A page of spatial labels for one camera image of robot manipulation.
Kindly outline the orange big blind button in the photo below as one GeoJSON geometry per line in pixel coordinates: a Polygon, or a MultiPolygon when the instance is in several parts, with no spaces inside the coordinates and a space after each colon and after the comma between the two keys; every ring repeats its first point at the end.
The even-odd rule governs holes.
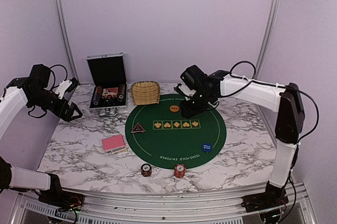
{"type": "Polygon", "coordinates": [[[177,105],[172,105],[172,106],[170,107],[170,111],[173,112],[173,113],[176,113],[176,112],[178,112],[179,110],[180,110],[180,108],[179,108],[179,106],[177,106],[177,105]]]}

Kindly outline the blue small blind button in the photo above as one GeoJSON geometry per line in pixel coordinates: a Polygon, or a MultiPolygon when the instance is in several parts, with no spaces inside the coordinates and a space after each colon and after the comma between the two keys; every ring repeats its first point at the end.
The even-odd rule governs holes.
{"type": "Polygon", "coordinates": [[[203,143],[201,149],[206,153],[210,153],[213,150],[213,145],[211,143],[203,143]]]}

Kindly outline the red playing card deck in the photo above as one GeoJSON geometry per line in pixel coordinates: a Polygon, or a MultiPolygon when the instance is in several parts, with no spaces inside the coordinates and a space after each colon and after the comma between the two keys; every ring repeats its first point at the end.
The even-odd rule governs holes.
{"type": "Polygon", "coordinates": [[[123,135],[116,135],[102,139],[104,151],[119,152],[126,149],[123,135]]]}

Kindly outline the black red triangular all-in marker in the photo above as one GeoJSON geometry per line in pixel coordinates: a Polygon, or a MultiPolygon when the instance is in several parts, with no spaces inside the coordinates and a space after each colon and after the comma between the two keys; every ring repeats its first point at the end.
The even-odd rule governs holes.
{"type": "Polygon", "coordinates": [[[133,127],[133,129],[131,130],[132,134],[135,134],[135,133],[144,133],[144,132],[146,132],[146,130],[144,129],[144,127],[140,123],[137,123],[133,127]]]}

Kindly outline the red tan 5 chip stack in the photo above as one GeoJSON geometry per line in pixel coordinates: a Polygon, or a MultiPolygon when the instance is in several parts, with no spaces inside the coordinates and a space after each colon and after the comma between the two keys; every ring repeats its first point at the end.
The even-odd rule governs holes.
{"type": "Polygon", "coordinates": [[[186,167],[184,164],[177,164],[174,168],[174,176],[176,178],[183,178],[186,172],[186,167]]]}

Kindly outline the black red 100 chip stack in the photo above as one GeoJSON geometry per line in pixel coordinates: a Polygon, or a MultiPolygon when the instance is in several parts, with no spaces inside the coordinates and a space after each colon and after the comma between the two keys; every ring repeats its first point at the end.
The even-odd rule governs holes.
{"type": "Polygon", "coordinates": [[[152,166],[150,164],[142,164],[141,174],[143,177],[149,177],[152,174],[152,166]]]}

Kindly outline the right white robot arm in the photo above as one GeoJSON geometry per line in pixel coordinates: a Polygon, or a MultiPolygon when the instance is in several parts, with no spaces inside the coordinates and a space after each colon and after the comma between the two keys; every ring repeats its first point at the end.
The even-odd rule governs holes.
{"type": "Polygon", "coordinates": [[[299,86],[296,83],[262,82],[225,70],[208,75],[196,65],[187,68],[180,79],[182,84],[177,86],[177,90],[184,96],[180,107],[185,118],[214,108],[220,98],[233,97],[259,109],[276,147],[273,170],[266,192],[261,195],[261,203],[266,207],[274,206],[281,199],[281,191],[292,170],[304,124],[305,112],[299,86]]]}

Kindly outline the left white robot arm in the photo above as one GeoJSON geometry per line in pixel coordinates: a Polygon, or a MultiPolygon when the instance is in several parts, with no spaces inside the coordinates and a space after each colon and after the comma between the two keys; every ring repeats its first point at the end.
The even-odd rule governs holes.
{"type": "Polygon", "coordinates": [[[58,176],[36,171],[32,163],[45,150],[47,141],[34,130],[51,128],[40,116],[31,117],[24,107],[40,107],[64,121],[81,118],[75,103],[65,93],[77,86],[75,78],[62,81],[55,91],[45,88],[47,80],[37,76],[13,79],[1,97],[1,189],[40,190],[54,205],[66,202],[65,191],[59,189],[58,176]]]}

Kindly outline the left chip row in case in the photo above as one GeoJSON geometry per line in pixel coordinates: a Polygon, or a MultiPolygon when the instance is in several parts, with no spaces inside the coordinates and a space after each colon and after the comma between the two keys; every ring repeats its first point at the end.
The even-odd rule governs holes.
{"type": "Polygon", "coordinates": [[[101,86],[97,86],[96,90],[95,90],[95,93],[94,93],[94,96],[93,96],[93,99],[92,99],[92,104],[94,106],[99,105],[100,100],[101,100],[102,92],[103,92],[103,88],[101,86]]]}

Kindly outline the chip row in case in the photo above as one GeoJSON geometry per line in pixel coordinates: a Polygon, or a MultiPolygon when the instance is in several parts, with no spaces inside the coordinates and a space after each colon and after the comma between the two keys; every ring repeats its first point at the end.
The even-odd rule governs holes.
{"type": "Polygon", "coordinates": [[[101,86],[97,86],[96,90],[95,90],[95,93],[94,93],[94,96],[93,96],[93,99],[92,99],[92,104],[94,106],[99,105],[100,100],[101,100],[102,92],[103,92],[103,88],[101,86]]]}
{"type": "Polygon", "coordinates": [[[118,86],[117,101],[123,102],[124,100],[125,100],[125,84],[120,84],[118,86]]]}

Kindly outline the aluminium poker case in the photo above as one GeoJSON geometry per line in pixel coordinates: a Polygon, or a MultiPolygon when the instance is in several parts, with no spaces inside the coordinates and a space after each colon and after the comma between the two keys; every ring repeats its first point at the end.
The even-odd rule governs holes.
{"type": "Polygon", "coordinates": [[[100,117],[114,117],[119,110],[127,108],[127,78],[124,67],[124,53],[87,56],[86,58],[91,77],[94,82],[94,91],[90,101],[90,111],[96,112],[100,117]],[[92,99],[97,86],[104,88],[117,87],[125,84],[125,100],[117,101],[116,97],[103,97],[99,105],[94,106],[92,99]]]}

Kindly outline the boxed card deck in case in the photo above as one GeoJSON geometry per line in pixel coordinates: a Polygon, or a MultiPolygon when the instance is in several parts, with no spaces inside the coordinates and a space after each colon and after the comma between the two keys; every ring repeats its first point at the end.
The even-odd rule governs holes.
{"type": "Polygon", "coordinates": [[[118,88],[112,87],[112,88],[104,88],[102,92],[103,97],[116,97],[118,95],[118,88]]]}

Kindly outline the right chip row in case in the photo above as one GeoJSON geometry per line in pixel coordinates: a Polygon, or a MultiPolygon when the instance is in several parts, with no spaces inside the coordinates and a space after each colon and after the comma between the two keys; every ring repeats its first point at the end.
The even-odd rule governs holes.
{"type": "Polygon", "coordinates": [[[124,100],[125,100],[125,84],[120,84],[118,86],[117,101],[123,102],[124,100]]]}

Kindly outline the round green poker mat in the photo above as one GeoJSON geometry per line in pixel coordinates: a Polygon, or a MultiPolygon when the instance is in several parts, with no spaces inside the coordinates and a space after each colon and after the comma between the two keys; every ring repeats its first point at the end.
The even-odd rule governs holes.
{"type": "Polygon", "coordinates": [[[136,106],[125,124],[125,137],[132,151],[144,162],[164,169],[177,164],[195,168],[210,162],[225,145],[227,130],[220,113],[213,109],[191,119],[183,118],[181,110],[170,111],[172,105],[180,108],[183,97],[162,95],[158,104],[136,106]],[[140,123],[146,132],[132,134],[140,123]],[[213,150],[206,153],[203,143],[211,143],[213,150]]]}

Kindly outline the woven bamboo basket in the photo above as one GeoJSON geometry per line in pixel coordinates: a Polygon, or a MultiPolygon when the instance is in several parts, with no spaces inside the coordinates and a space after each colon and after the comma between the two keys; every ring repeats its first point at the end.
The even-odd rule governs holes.
{"type": "Polygon", "coordinates": [[[136,82],[131,85],[131,95],[135,106],[158,104],[160,85],[155,81],[136,82]]]}

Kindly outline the playing card box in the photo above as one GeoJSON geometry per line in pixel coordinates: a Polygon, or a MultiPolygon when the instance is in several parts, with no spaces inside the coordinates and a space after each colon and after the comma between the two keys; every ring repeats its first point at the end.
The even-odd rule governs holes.
{"type": "Polygon", "coordinates": [[[112,155],[119,154],[119,153],[126,152],[126,151],[127,151],[126,147],[114,148],[110,150],[112,155]]]}

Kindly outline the right aluminium frame post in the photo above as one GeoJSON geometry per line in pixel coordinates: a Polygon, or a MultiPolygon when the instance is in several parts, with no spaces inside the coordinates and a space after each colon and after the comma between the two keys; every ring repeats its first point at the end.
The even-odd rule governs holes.
{"type": "Polygon", "coordinates": [[[267,55],[267,50],[268,50],[268,46],[270,43],[270,38],[272,35],[272,31],[273,31],[273,27],[275,25],[276,22],[276,18],[277,18],[277,13],[279,10],[279,4],[280,4],[280,0],[271,0],[270,1],[270,8],[269,8],[269,13],[267,16],[267,22],[266,22],[266,27],[263,33],[263,39],[262,39],[262,43],[261,43],[261,47],[260,47],[260,51],[257,57],[257,61],[256,61],[256,74],[255,74],[255,78],[259,78],[262,69],[263,69],[263,64],[264,61],[266,59],[266,55],[267,55]]]}

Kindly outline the aluminium frame post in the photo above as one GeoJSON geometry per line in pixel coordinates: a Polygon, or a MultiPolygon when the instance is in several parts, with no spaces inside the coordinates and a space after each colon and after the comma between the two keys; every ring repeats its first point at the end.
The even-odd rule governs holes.
{"type": "Polygon", "coordinates": [[[263,64],[264,61],[266,59],[266,55],[267,55],[267,50],[268,50],[268,46],[270,43],[270,38],[272,35],[272,31],[273,31],[273,27],[275,25],[276,22],[276,18],[277,18],[277,13],[279,10],[279,4],[280,4],[280,0],[271,0],[270,1],[270,8],[269,8],[269,13],[267,16],[267,22],[266,22],[266,27],[263,33],[263,39],[262,39],[262,43],[261,43],[261,47],[260,47],[260,51],[257,57],[257,61],[256,61],[256,74],[255,74],[255,78],[259,78],[262,69],[263,69],[263,64]]]}
{"type": "Polygon", "coordinates": [[[61,38],[62,38],[63,46],[65,49],[66,58],[67,58],[67,61],[70,67],[70,73],[72,74],[73,77],[79,80],[78,72],[77,72],[76,65],[75,65],[75,60],[74,60],[72,49],[71,49],[69,36],[67,33],[66,20],[64,16],[62,0],[54,0],[54,2],[55,2],[55,7],[56,7],[58,24],[59,24],[60,32],[61,32],[61,38]]]}

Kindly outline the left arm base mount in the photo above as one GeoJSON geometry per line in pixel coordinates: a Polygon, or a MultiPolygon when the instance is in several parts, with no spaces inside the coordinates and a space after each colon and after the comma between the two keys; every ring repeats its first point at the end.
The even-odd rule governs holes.
{"type": "Polygon", "coordinates": [[[61,210],[81,209],[84,195],[64,191],[62,188],[41,190],[38,200],[40,202],[59,207],[61,210]]]}

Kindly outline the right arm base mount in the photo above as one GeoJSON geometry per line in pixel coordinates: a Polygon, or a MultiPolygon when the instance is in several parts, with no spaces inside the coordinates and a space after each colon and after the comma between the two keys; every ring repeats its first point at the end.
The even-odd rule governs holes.
{"type": "Polygon", "coordinates": [[[265,191],[242,197],[241,206],[245,208],[246,212],[254,212],[283,206],[288,202],[289,199],[285,192],[279,194],[273,191],[265,191]]]}

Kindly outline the left aluminium frame post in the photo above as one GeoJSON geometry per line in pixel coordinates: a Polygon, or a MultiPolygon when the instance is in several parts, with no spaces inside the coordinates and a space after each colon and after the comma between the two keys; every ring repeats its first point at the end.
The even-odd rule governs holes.
{"type": "Polygon", "coordinates": [[[72,74],[73,77],[79,80],[78,72],[77,72],[76,65],[75,65],[75,60],[74,60],[72,49],[71,49],[69,36],[67,33],[66,20],[64,16],[62,0],[54,0],[54,2],[55,2],[55,7],[56,7],[58,24],[59,24],[60,32],[61,32],[61,38],[62,38],[63,46],[65,49],[66,58],[67,58],[67,61],[70,67],[70,73],[72,74]]]}

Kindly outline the aluminium front rail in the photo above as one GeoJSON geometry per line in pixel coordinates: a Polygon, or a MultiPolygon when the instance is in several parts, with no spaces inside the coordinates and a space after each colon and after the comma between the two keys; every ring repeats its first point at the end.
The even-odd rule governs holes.
{"type": "Polygon", "coordinates": [[[78,214],[41,203],[32,192],[19,194],[10,223],[264,223],[272,209],[246,212],[243,196],[264,191],[264,184],[184,194],[116,194],[81,191],[78,214]]]}

